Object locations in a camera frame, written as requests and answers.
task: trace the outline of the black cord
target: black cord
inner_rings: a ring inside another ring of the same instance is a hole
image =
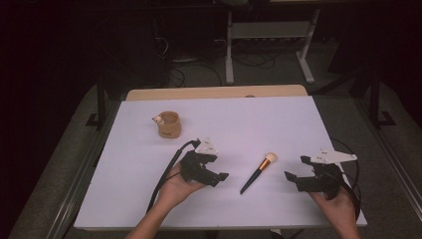
[[[180,77],[180,78],[177,78],[176,76],[174,76],[174,75],[171,73],[171,71],[175,71],[175,72],[179,73],[181,77]],[[177,70],[177,69],[174,69],[174,68],[170,69],[169,76],[170,76],[170,79],[171,79],[171,83],[172,83],[172,84],[173,84],[176,88],[186,87],[186,85],[185,85],[185,79],[186,79],[186,77],[185,77],[185,75],[183,74],[183,72],[181,72],[180,70]],[[173,79],[176,79],[176,80],[180,81],[180,83],[179,83],[179,84],[176,84],[175,82],[173,82]]]
[[[172,177],[174,177],[174,176],[177,176],[178,174],[180,174],[180,172],[176,172],[176,173],[174,173],[173,175],[171,175],[171,176],[169,176],[169,177],[165,178],[164,182],[168,181],[170,178],[172,178]]]
[[[220,87],[222,87],[222,86],[223,86],[223,81],[221,80],[220,74],[218,74],[218,72],[217,72],[214,68],[212,68],[212,67],[210,67],[210,66],[203,65],[203,64],[194,64],[194,65],[182,65],[182,66],[176,66],[176,67],[174,67],[174,68],[175,68],[175,69],[177,69],[177,68],[186,68],[186,67],[203,67],[203,68],[207,68],[207,69],[211,70],[211,71],[212,71],[212,72],[214,72],[214,73],[215,73],[215,75],[217,76],[217,78],[218,78],[218,83],[219,83]]]
[[[162,173],[157,185],[154,188],[154,191],[152,192],[151,199],[148,204],[148,208],[146,209],[146,212],[148,212],[152,206],[154,205],[155,198],[157,197],[158,191],[161,188],[162,184],[167,180],[167,174],[171,170],[171,168],[174,166],[174,164],[177,161],[177,158],[179,158],[180,154],[182,153],[183,149],[188,146],[189,144],[193,144],[195,147],[197,146],[196,143],[199,140],[191,140],[186,142],[182,147],[177,149],[176,153],[174,154],[173,158],[171,158],[170,162],[168,163],[167,167],[165,168],[164,172]]]
[[[269,57],[269,59],[265,59],[264,57],[264,61],[261,63],[255,63],[252,60],[248,59],[247,57],[241,57],[239,55],[232,55],[233,60],[235,60],[238,64],[243,65],[243,66],[247,66],[247,67],[256,67],[256,68],[260,68],[260,69],[272,69],[276,66],[276,59],[282,55],[287,49],[289,49],[292,45],[295,44],[295,41],[292,41],[292,43],[290,43],[288,46],[284,47],[278,54],[276,54],[273,57]],[[265,64],[271,62],[272,64],[270,66],[264,67]]]
[[[353,206],[354,206],[354,215],[355,215],[355,219],[357,221],[357,219],[359,218],[359,214],[360,214],[360,199],[356,196],[353,189],[351,189],[351,187],[349,185],[347,185],[347,183],[345,183],[344,181],[338,180],[336,177],[334,177],[333,175],[331,175],[327,172],[316,171],[316,173],[323,174],[325,176],[328,176],[328,177],[336,180],[348,192],[348,194],[351,196],[351,199],[352,199],[351,201],[352,201]]]
[[[353,152],[353,150],[351,150],[351,148],[349,146],[347,146],[347,144],[345,144],[344,142],[340,141],[337,138],[334,137],[330,137],[329,139],[336,141],[338,143],[340,143],[341,145],[343,145],[345,148],[347,148],[347,150],[351,153],[351,154],[355,154]],[[354,161],[355,165],[356,165],[356,175],[354,176],[354,180],[353,180],[353,184],[351,185],[351,189],[354,189],[357,186],[357,181],[359,180],[359,174],[360,174],[360,167],[359,167],[359,162],[357,160]]]
[[[346,175],[348,178],[350,178],[351,180],[353,180],[353,181],[355,181],[354,180],[354,178],[352,178],[351,176],[349,176],[348,174],[346,174],[346,173],[343,173],[344,175]],[[355,189],[357,190],[357,193],[358,193],[358,195],[357,195],[357,198],[358,198],[358,200],[359,201],[362,201],[362,193],[360,192],[360,187],[356,184],[356,187],[355,187]]]

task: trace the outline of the person's left hand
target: person's left hand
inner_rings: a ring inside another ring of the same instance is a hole
[[[167,175],[167,181],[159,190],[156,204],[172,209],[183,202],[190,194],[201,189],[205,184],[200,182],[186,182],[180,175],[180,162],[177,162]]]

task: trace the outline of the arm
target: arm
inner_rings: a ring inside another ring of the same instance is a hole
[[[309,192],[309,195],[341,239],[360,238],[355,222],[353,203],[344,188],[341,188],[338,195],[332,200],[326,200],[318,192]]]
[[[152,239],[171,209],[183,202],[190,194],[205,186],[199,182],[184,181],[178,174],[179,171],[180,163],[176,163],[168,173],[169,179],[161,186],[157,201],[126,236],[126,239]]]

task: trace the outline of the wooden cup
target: wooden cup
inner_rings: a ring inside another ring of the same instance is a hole
[[[176,112],[163,112],[160,114],[164,123],[158,124],[158,134],[165,138],[177,138],[182,131],[179,114]]]

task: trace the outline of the brush handle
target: brush handle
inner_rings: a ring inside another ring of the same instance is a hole
[[[249,180],[246,182],[245,186],[242,187],[242,190],[240,190],[240,194],[242,194],[254,181],[257,179],[257,177],[261,174],[262,170],[257,169],[254,174],[249,178]]]

